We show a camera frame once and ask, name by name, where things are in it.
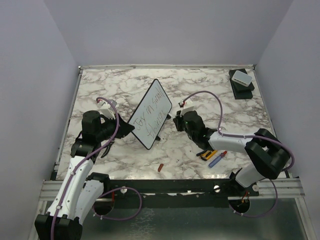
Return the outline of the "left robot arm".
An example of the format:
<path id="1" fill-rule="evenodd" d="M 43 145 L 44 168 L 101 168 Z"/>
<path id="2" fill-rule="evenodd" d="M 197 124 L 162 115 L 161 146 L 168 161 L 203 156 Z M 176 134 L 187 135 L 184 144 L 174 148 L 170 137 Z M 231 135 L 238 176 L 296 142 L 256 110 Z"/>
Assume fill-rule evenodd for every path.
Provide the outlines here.
<path id="1" fill-rule="evenodd" d="M 41 240 L 79 240 L 83 222 L 98 197 L 111 190 L 107 174 L 91 173 L 102 142 L 126 137 L 134 126 L 119 115 L 108 118 L 99 111 L 83 114 L 82 130 L 71 147 L 71 159 L 57 196 L 45 214 L 34 222 Z"/>

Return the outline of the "red marker cap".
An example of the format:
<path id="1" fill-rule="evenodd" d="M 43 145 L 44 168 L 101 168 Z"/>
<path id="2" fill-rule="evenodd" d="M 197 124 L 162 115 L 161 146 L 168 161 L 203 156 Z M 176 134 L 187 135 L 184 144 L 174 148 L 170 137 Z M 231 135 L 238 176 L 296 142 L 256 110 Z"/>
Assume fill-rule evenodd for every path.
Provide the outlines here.
<path id="1" fill-rule="evenodd" d="M 158 171 L 158 172 L 160 172 L 160 171 L 162 170 L 163 166 L 164 166 L 164 164 L 163 164 L 163 163 L 161 163 L 161 164 L 159 165 L 159 167 L 158 167 L 157 171 Z"/>

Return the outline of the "small black-framed whiteboard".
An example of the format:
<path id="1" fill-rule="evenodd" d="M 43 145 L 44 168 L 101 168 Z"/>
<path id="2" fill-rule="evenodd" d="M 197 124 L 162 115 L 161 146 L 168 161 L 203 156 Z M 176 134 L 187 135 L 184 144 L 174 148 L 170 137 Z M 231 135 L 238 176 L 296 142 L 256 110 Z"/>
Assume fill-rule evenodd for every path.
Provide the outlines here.
<path id="1" fill-rule="evenodd" d="M 172 102 L 160 81 L 154 79 L 128 121 L 134 126 L 133 135 L 147 150 L 152 148 L 171 109 Z"/>

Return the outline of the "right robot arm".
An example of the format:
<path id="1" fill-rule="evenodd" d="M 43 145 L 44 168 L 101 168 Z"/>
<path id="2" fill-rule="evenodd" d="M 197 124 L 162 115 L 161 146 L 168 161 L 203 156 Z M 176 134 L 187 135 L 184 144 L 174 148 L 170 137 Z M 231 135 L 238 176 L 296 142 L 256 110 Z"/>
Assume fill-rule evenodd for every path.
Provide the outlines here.
<path id="1" fill-rule="evenodd" d="M 188 138 L 204 151 L 224 150 L 248 155 L 251 164 L 240 169 L 229 184 L 230 191 L 236 196 L 242 195 L 257 181 L 277 179 L 291 158 L 285 146 L 264 128 L 247 136 L 219 133 L 216 128 L 206 127 L 195 110 L 177 111 L 173 122 L 179 132 L 186 132 Z"/>

